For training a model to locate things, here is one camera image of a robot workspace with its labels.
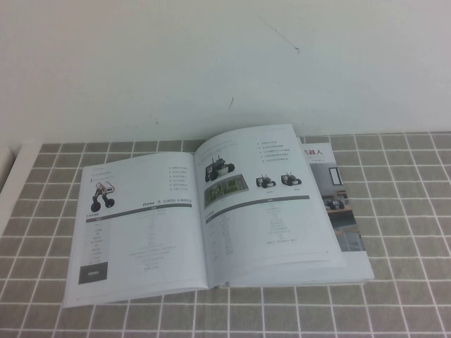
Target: square tile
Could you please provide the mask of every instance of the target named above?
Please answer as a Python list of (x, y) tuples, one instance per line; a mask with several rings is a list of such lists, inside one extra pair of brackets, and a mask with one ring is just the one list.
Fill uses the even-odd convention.
[(71, 238), (56, 237), (56, 238), (54, 238), (54, 241), (51, 243), (49, 256), (69, 257), (71, 245), (72, 245)]
[(64, 297), (66, 282), (56, 280), (40, 280), (37, 284), (34, 303), (61, 303)]
[(375, 218), (356, 218), (361, 236), (380, 236)]
[(182, 141), (160, 141), (158, 151), (182, 151)]
[(373, 269), (374, 278), (376, 280), (391, 280), (392, 273), (388, 266), (388, 261), (384, 258), (370, 258), (369, 263)]
[(1, 296), (1, 301), (20, 303), (30, 301), (35, 283), (34, 280), (9, 280)]
[(106, 154), (83, 154), (80, 167), (86, 167), (88, 165), (104, 164)]
[(440, 150), (438, 151), (438, 156), (443, 164), (451, 164), (451, 151), (449, 150)]
[(85, 153), (106, 153), (109, 143), (88, 143), (86, 144)]
[(68, 266), (68, 258), (48, 258), (45, 261), (41, 278), (43, 280), (66, 278), (68, 275)]
[(259, 287), (230, 288), (230, 303), (261, 303), (261, 290)]
[(25, 329), (50, 329), (56, 324), (59, 305), (34, 305), (30, 306), (25, 319)]
[(39, 183), (25, 183), (19, 199), (39, 199), (42, 193), (44, 184)]
[(426, 198), (426, 192), (421, 182), (396, 182), (396, 186), (402, 198)]
[(362, 135), (355, 137), (357, 147), (360, 150), (379, 150), (382, 149), (382, 144), (378, 135)]
[(425, 135), (407, 135), (407, 141), (409, 142), (410, 149), (434, 149), (431, 137)]
[(76, 169), (53, 169), (51, 171), (50, 183), (72, 183)]
[(414, 166), (391, 167), (395, 181), (419, 181), (420, 177)]
[(40, 153), (57, 153), (61, 145), (59, 143), (41, 145)]
[(20, 329), (27, 305), (0, 304), (0, 328)]
[(299, 322), (301, 331), (334, 331), (329, 306), (300, 306)]
[(451, 135), (434, 134), (432, 138), (437, 149), (451, 149)]
[(0, 238), (0, 256), (15, 256), (21, 242), (18, 237)]
[(27, 183), (45, 183), (49, 176), (50, 169), (32, 169), (27, 177)]
[(423, 259), (423, 265), (430, 280), (451, 280), (451, 258)]
[(350, 199), (354, 216), (374, 216), (373, 206), (369, 199)]
[(84, 143), (65, 143), (61, 146), (60, 153), (82, 153), (85, 148)]
[(74, 218), (61, 218), (59, 220), (58, 229), (56, 229), (56, 236), (72, 236), (75, 225)]
[(433, 215), (431, 204), (428, 199), (403, 199), (402, 205), (408, 216)]
[(110, 153), (131, 153), (133, 142), (112, 142), (110, 144)]
[(196, 307), (196, 330), (227, 330), (226, 305), (198, 305)]
[(427, 282), (397, 282), (396, 284), (403, 305), (429, 305), (433, 303)]
[(364, 305), (360, 285), (331, 285), (330, 296), (334, 305)]
[(126, 330), (157, 330), (160, 305), (131, 305), (128, 309)]
[(451, 304), (451, 281), (431, 282), (431, 291), (437, 304)]
[(397, 199), (375, 199), (373, 200), (374, 210), (377, 216), (403, 216), (404, 211)]
[(78, 201), (67, 201), (64, 206), (63, 217), (75, 217), (77, 215)]
[(106, 158), (105, 163), (111, 163), (116, 161), (122, 161), (127, 160), (131, 158), (132, 154), (108, 154), (108, 157)]
[(33, 218), (27, 236), (53, 236), (58, 218)]
[(164, 303), (194, 303), (195, 292), (182, 292), (180, 294), (166, 294)]
[(183, 141), (183, 150), (189, 153), (194, 153), (203, 143), (204, 139), (188, 139)]
[(392, 176), (388, 167), (364, 167), (365, 178), (368, 182), (371, 181), (391, 181)]
[(0, 258), (0, 278), (8, 277), (9, 271), (11, 270), (13, 263), (14, 258)]
[(162, 330), (192, 330), (193, 305), (163, 305)]
[(446, 181), (448, 179), (440, 165), (418, 167), (418, 171), (423, 181)]
[(157, 145), (158, 145), (157, 141), (135, 142), (135, 146), (133, 147), (133, 151), (134, 152), (140, 152), (140, 153), (156, 151), (156, 146)]
[(441, 331), (438, 315), (434, 307), (404, 307), (407, 326), (412, 332)]
[(440, 164), (438, 160), (437, 153), (434, 150), (430, 151), (412, 151), (415, 163), (417, 165), (430, 165), (430, 164)]
[(451, 197), (451, 184), (448, 182), (424, 182), (430, 198)]
[(415, 257), (416, 252), (414, 240), (411, 237), (385, 237), (387, 253), (392, 257)]
[(93, 306), (77, 306), (63, 308), (59, 316), (58, 329), (60, 330), (87, 330), (91, 319)]
[(393, 182), (368, 182), (368, 188), (371, 197), (374, 199), (397, 198), (396, 188)]
[(415, 237), (415, 241), (422, 257), (446, 257), (450, 255), (442, 237)]
[(354, 150), (356, 149), (354, 136), (331, 136), (332, 150)]
[(405, 218), (379, 218), (383, 236), (409, 236), (410, 230)]
[(264, 303), (291, 304), (296, 303), (294, 287), (264, 287)]
[(409, 218), (410, 228), (414, 236), (438, 235), (440, 228), (432, 217)]
[(327, 287), (296, 287), (299, 304), (330, 304)]
[(404, 332), (401, 308), (394, 306), (369, 306), (369, 317), (374, 332)]
[(364, 181), (364, 174), (360, 167), (341, 167), (340, 175), (343, 182), (362, 182)]
[(38, 278), (43, 258), (17, 258), (11, 271), (11, 278)]
[(50, 238), (45, 237), (26, 237), (20, 248), (19, 256), (45, 256), (50, 241)]
[(54, 154), (39, 154), (36, 156), (33, 168), (51, 168), (54, 165), (56, 155)]
[(39, 201), (36, 207), (37, 217), (59, 217), (63, 210), (64, 201)]
[(390, 165), (414, 165), (410, 151), (388, 150), (385, 154), (387, 155), (388, 164)]
[(59, 154), (55, 161), (55, 168), (77, 168), (81, 154)]
[(353, 199), (369, 198), (368, 189), (363, 182), (348, 182), (345, 184), (347, 195)]
[(334, 306), (333, 314), (339, 332), (369, 331), (368, 316), (362, 307)]
[(125, 311), (124, 305), (100, 305), (94, 310), (91, 328), (95, 330), (122, 330)]
[(404, 135), (381, 135), (383, 147), (387, 149), (408, 149)]
[(431, 199), (431, 203), (437, 216), (451, 215), (451, 199)]
[(359, 154), (356, 151), (340, 151), (334, 153), (338, 165), (360, 165)]
[(297, 332), (295, 306), (265, 306), (265, 330)]
[(37, 201), (19, 199), (14, 205), (11, 217), (31, 217), (35, 211)]
[(363, 288), (368, 305), (399, 303), (394, 282), (366, 282)]
[(385, 249), (383, 248), (382, 239), (380, 237), (363, 238), (364, 246), (368, 257), (384, 257)]
[(199, 290), (197, 292), (197, 303), (227, 303), (228, 289), (214, 287), (210, 290)]
[(3, 236), (23, 236), (29, 223), (30, 218), (10, 218), (3, 231)]

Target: robot image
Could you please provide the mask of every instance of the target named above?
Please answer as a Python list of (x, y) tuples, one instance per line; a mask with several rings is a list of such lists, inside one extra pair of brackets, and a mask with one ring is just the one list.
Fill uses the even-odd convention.
[(112, 207), (114, 205), (114, 200), (109, 199), (108, 197), (106, 197), (106, 195), (114, 193), (114, 190), (115, 189), (111, 185), (110, 182), (105, 182), (105, 185), (103, 185), (100, 182), (97, 183), (96, 184), (96, 193), (92, 197), (91, 211), (93, 213), (96, 213), (97, 211), (100, 210), (101, 204), (99, 201), (97, 201), (97, 199), (99, 198), (100, 195), (101, 195), (102, 199), (105, 201), (105, 207), (107, 207), (107, 208)]
[(274, 181), (271, 181), (271, 178), (266, 175), (265, 177), (263, 177), (263, 175), (261, 177), (258, 177), (255, 182), (258, 187), (262, 187), (264, 189), (274, 187), (276, 185), (276, 183)]
[(211, 161), (213, 163), (205, 168), (205, 182), (214, 181), (219, 175), (226, 173), (226, 170), (227, 173), (231, 173), (235, 170), (235, 166), (232, 163), (226, 164), (226, 162), (220, 158), (219, 155), (216, 162), (214, 159), (211, 159)]
[(289, 186), (302, 183), (302, 181), (299, 178), (296, 178), (296, 176), (294, 176), (292, 173), (290, 173), (290, 174), (287, 173), (287, 175), (282, 175), (280, 177), (280, 179), (282, 180), (282, 184), (289, 185)]

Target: table surface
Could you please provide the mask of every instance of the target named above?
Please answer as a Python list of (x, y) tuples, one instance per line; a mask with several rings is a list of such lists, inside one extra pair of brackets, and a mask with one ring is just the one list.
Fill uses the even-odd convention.
[(376, 276), (61, 309), (80, 168), (199, 140), (45, 144), (0, 239), (0, 337), (451, 337), (451, 132), (331, 142)]

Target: white grout line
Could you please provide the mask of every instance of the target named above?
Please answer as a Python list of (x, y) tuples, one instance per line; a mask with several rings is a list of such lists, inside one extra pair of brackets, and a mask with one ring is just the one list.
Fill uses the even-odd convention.
[[(355, 142), (355, 144), (356, 144), (356, 148), (358, 149), (359, 146), (358, 146), (358, 144), (357, 144), (357, 139), (356, 139), (355, 135), (354, 135), (354, 142)], [(360, 153), (357, 152), (357, 154), (358, 154), (358, 157), (359, 157), (359, 162), (362, 164), (362, 160), (360, 159)], [(363, 170), (362, 172), (363, 172), (363, 176), (364, 176), (364, 179), (365, 179), (366, 189), (369, 191), (368, 182), (366, 181), (366, 174), (365, 174), (364, 170)], [(377, 224), (377, 226), (378, 226), (379, 233), (382, 234), (382, 231), (381, 231), (381, 225), (379, 224), (379, 219), (378, 219), (378, 217), (376, 216), (376, 215), (377, 215), (377, 214), (376, 214), (376, 209), (374, 208), (374, 203), (373, 203), (373, 200), (372, 200), (372, 199), (370, 199), (370, 203), (371, 203), (371, 207), (372, 207), (372, 209), (373, 209), (373, 213), (374, 213), (374, 215), (375, 215), (375, 217), (376, 217), (376, 224)], [(382, 240), (382, 245), (383, 245), (383, 249), (384, 249), (385, 255), (388, 257), (388, 250), (387, 250), (387, 247), (386, 247), (385, 242), (384, 242), (383, 240)], [(395, 274), (393, 273), (393, 269), (392, 269), (390, 260), (388, 260), (388, 267), (389, 267), (389, 269), (390, 269), (390, 274), (392, 275), (392, 278), (394, 279), (394, 278), (395, 278)], [(401, 304), (400, 291), (399, 291), (399, 289), (397, 288), (396, 283), (393, 283), (393, 284), (395, 285), (397, 301), (398, 301), (398, 303), (399, 303), (399, 305), (400, 305), (400, 304)], [(406, 329), (406, 333), (407, 333), (408, 336), (410, 337), (409, 326), (407, 326), (406, 316), (405, 316), (405, 314), (404, 314), (404, 309), (403, 309), (402, 307), (401, 307), (401, 314), (402, 314), (402, 319), (404, 320), (404, 326), (405, 326), (405, 329)]]

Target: wheeled robot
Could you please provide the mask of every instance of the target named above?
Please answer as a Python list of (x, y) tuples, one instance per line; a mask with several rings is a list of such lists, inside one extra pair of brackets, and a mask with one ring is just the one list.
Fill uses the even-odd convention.
[(222, 175), (225, 172), (231, 173), (235, 170), (235, 166), (232, 163), (226, 164), (219, 155), (216, 162), (214, 159), (211, 159), (211, 161), (213, 163), (205, 168), (205, 182), (214, 181), (219, 175)]
[(302, 181), (299, 178), (296, 178), (296, 176), (294, 176), (292, 173), (290, 173), (290, 174), (287, 173), (287, 175), (282, 175), (280, 177), (280, 180), (282, 181), (282, 184), (289, 185), (289, 186), (302, 183)]
[(101, 195), (102, 199), (105, 201), (105, 207), (110, 208), (114, 205), (114, 200), (109, 199), (106, 195), (114, 193), (114, 187), (110, 182), (105, 182), (105, 184), (97, 183), (96, 184), (96, 193), (92, 197), (91, 211), (96, 213), (100, 210), (101, 204), (97, 199)]
[(345, 208), (345, 204), (339, 199), (331, 199), (330, 201), (327, 201), (326, 206), (328, 206), (331, 210)]
[(271, 181), (271, 178), (269, 178), (268, 176), (263, 177), (263, 175), (261, 177), (258, 177), (255, 182), (258, 187), (262, 187), (264, 189), (274, 187), (276, 185), (274, 181)]

